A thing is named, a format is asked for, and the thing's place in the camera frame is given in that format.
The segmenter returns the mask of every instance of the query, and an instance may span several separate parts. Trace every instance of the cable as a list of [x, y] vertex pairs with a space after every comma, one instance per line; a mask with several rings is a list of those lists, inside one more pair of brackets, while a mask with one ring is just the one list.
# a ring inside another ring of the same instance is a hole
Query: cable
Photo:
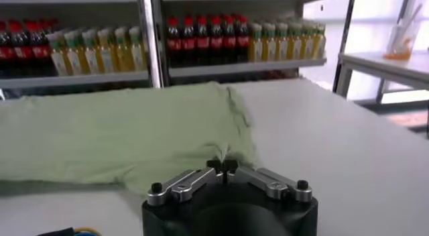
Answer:
[[101, 233], [99, 233], [97, 230], [92, 229], [90, 227], [78, 227], [76, 229], [74, 229], [74, 233], [75, 234], [79, 234], [79, 233], [92, 233], [96, 236], [101, 236]]

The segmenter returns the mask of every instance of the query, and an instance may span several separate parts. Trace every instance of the soda bottle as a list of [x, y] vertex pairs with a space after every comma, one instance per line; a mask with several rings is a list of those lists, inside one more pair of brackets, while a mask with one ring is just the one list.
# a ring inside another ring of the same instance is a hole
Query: soda bottle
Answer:
[[175, 17], [168, 20], [167, 46], [168, 58], [171, 67], [178, 67], [182, 61], [182, 42], [180, 40], [180, 31], [178, 21]]
[[21, 70], [19, 73], [23, 76], [35, 76], [34, 55], [28, 33], [23, 30], [21, 23], [12, 19], [9, 20], [9, 29], [11, 31], [11, 43]]
[[249, 57], [249, 29], [247, 18], [240, 17], [240, 24], [237, 31], [237, 60], [247, 62]]
[[19, 76], [15, 71], [16, 54], [11, 43], [11, 36], [6, 30], [6, 23], [0, 21], [0, 77]]
[[210, 38], [207, 32], [207, 20], [205, 17], [198, 18], [198, 29], [196, 31], [196, 48], [198, 52], [198, 64], [208, 64], [208, 47]]
[[35, 21], [26, 21], [25, 25], [29, 31], [29, 42], [33, 50], [35, 62], [40, 68], [39, 75], [56, 76], [50, 56], [49, 41], [46, 38], [42, 27]]
[[191, 17], [185, 17], [182, 34], [183, 61], [184, 65], [192, 66], [195, 64], [195, 33], [194, 20]]
[[220, 17], [212, 18], [212, 27], [210, 30], [210, 63], [222, 64], [223, 55], [223, 31]]

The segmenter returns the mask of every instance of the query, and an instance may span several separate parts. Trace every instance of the yellow juice bottle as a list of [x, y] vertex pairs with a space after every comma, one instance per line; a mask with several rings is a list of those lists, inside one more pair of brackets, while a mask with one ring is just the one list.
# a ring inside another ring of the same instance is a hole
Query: yellow juice bottle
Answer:
[[59, 35], [59, 33], [46, 35], [51, 47], [52, 62], [54, 63], [58, 76], [71, 76], [73, 75], [72, 65], [67, 58], [67, 53], [61, 47]]
[[252, 24], [252, 38], [249, 43], [249, 61], [262, 61], [262, 26], [258, 23]]
[[313, 59], [324, 58], [324, 47], [326, 45], [326, 37], [324, 35], [325, 25], [317, 25], [317, 34], [314, 38]]
[[302, 25], [300, 23], [290, 23], [290, 41], [288, 43], [288, 59], [299, 60], [301, 55], [301, 30]]
[[64, 35], [67, 42], [67, 57], [72, 65], [73, 74], [85, 75], [89, 74], [88, 62], [85, 58], [83, 47], [79, 44], [78, 32], [68, 32]]
[[117, 55], [119, 61], [119, 70], [122, 72], [134, 71], [133, 54], [129, 43], [128, 30], [126, 27], [120, 27], [115, 30], [117, 41]]
[[119, 72], [116, 55], [116, 46], [109, 28], [102, 29], [98, 33], [100, 41], [100, 54], [105, 73]]
[[147, 70], [145, 50], [141, 38], [140, 27], [132, 27], [129, 30], [131, 37], [131, 53], [133, 54], [134, 67], [136, 71]]
[[276, 48], [275, 48], [275, 60], [282, 61], [286, 60], [288, 53], [288, 25], [285, 23], [279, 23], [277, 26], [277, 37], [276, 37]]
[[97, 31], [90, 29], [82, 33], [85, 42], [85, 57], [91, 74], [104, 73], [103, 61], [101, 60], [100, 48], [97, 45]]

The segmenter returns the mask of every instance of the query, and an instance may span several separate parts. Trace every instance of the bottle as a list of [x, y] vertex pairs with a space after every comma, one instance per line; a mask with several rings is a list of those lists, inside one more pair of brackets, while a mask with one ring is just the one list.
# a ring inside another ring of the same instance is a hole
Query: bottle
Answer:
[[249, 60], [251, 62], [262, 61], [262, 26], [258, 23], [252, 25], [252, 39], [249, 45]]
[[131, 53], [133, 54], [135, 70], [139, 72], [147, 70], [145, 49], [141, 38], [140, 27], [132, 27], [129, 30], [129, 35], [131, 36]]
[[262, 40], [262, 60], [275, 60], [275, 25], [265, 23], [263, 28], [265, 34]]
[[29, 35], [22, 28], [22, 25], [15, 20], [9, 20], [11, 31], [11, 44], [17, 56], [19, 73], [22, 76], [37, 76], [35, 70], [34, 55], [29, 42]]
[[103, 60], [101, 59], [100, 47], [97, 43], [97, 31], [90, 29], [82, 33], [85, 42], [85, 58], [88, 61], [91, 74], [105, 73]]
[[195, 64], [195, 33], [194, 20], [191, 17], [185, 17], [184, 28], [182, 32], [183, 61], [185, 66]]
[[196, 31], [196, 49], [198, 64], [201, 66], [208, 64], [208, 48], [210, 46], [210, 38], [207, 31], [207, 19], [205, 17], [198, 18], [198, 27]]
[[105, 28], [99, 31], [97, 34], [100, 40], [101, 60], [103, 61], [105, 73], [118, 72], [119, 65], [111, 30], [109, 28]]
[[237, 61], [247, 62], [249, 60], [249, 29], [247, 18], [240, 17], [237, 29]]
[[300, 58], [303, 60], [309, 60], [312, 57], [314, 39], [313, 39], [313, 28], [310, 23], [304, 23], [302, 27], [301, 35], [301, 54]]
[[168, 20], [167, 46], [170, 66], [180, 66], [182, 64], [182, 40], [180, 39], [178, 20], [175, 17]]
[[210, 31], [210, 64], [223, 63], [223, 31], [220, 17], [212, 18], [212, 27]]
[[58, 32], [46, 35], [51, 47], [51, 59], [58, 76], [71, 76], [73, 75], [72, 65], [67, 58], [67, 53], [61, 47], [59, 35]]
[[49, 41], [41, 25], [36, 21], [26, 21], [25, 25], [29, 31], [29, 42], [33, 50], [36, 65], [39, 68], [38, 74], [40, 76], [56, 76], [50, 56]]
[[316, 27], [317, 34], [314, 37], [313, 59], [324, 58], [324, 47], [326, 45], [326, 37], [324, 35], [325, 25], [318, 24]]
[[276, 38], [276, 49], [275, 49], [275, 60], [282, 61], [286, 60], [288, 53], [288, 25], [285, 23], [279, 23], [277, 27], [277, 38]]
[[74, 75], [89, 74], [88, 62], [83, 48], [80, 46], [78, 31], [68, 32], [64, 35], [67, 41], [67, 57], [72, 65]]
[[301, 55], [301, 30], [300, 23], [290, 23], [290, 40], [288, 42], [288, 60], [299, 60]]
[[231, 16], [225, 17], [225, 30], [223, 36], [223, 52], [225, 55], [225, 62], [234, 63], [237, 61], [237, 55], [235, 53], [237, 40], [235, 39], [234, 19]]
[[119, 61], [119, 70], [122, 72], [131, 72], [135, 70], [133, 54], [131, 53], [131, 44], [128, 36], [128, 29], [120, 27], [115, 30], [117, 41], [117, 55]]
[[13, 50], [11, 36], [6, 30], [6, 23], [0, 21], [0, 77], [13, 78], [20, 75], [16, 70], [16, 53]]

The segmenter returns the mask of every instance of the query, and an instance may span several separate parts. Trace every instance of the juice bottle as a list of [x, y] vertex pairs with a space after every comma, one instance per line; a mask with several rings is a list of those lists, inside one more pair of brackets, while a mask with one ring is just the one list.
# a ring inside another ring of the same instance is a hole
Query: juice bottle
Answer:
[[72, 65], [73, 74], [89, 74], [88, 62], [86, 61], [83, 47], [79, 44], [78, 32], [68, 32], [64, 37], [68, 46], [67, 57]]
[[317, 34], [314, 37], [313, 59], [324, 58], [324, 47], [326, 45], [326, 37], [324, 35], [325, 25], [317, 25]]
[[120, 27], [116, 29], [115, 36], [118, 45], [117, 55], [119, 61], [119, 70], [122, 72], [130, 72], [135, 70], [127, 28]]
[[279, 23], [277, 28], [276, 38], [276, 49], [275, 49], [275, 60], [286, 60], [288, 53], [288, 25], [285, 23]]
[[140, 28], [137, 26], [132, 27], [129, 30], [129, 35], [131, 36], [131, 53], [133, 54], [135, 70], [147, 70], [145, 50], [143, 47]]
[[116, 55], [115, 43], [112, 39], [111, 31], [109, 28], [102, 29], [98, 32], [100, 40], [100, 53], [103, 67], [106, 73], [113, 73], [119, 71], [119, 65]]
[[249, 60], [251, 62], [262, 61], [262, 26], [258, 23], [252, 25], [252, 39], [249, 45]]
[[262, 60], [275, 60], [275, 25], [265, 23], [263, 28], [265, 34], [262, 40]]
[[288, 59], [299, 60], [301, 55], [301, 30], [302, 25], [300, 23], [290, 23], [290, 39], [288, 42]]
[[100, 47], [97, 43], [97, 31], [90, 29], [82, 33], [85, 42], [85, 57], [91, 74], [105, 73], [103, 61], [101, 60]]
[[314, 47], [314, 36], [313, 36], [313, 28], [310, 23], [303, 24], [301, 41], [302, 41], [302, 45], [301, 45], [300, 58], [303, 60], [311, 59], [313, 47]]
[[72, 65], [67, 58], [67, 53], [61, 47], [59, 35], [59, 33], [46, 35], [51, 47], [51, 59], [58, 76], [71, 76], [73, 75]]

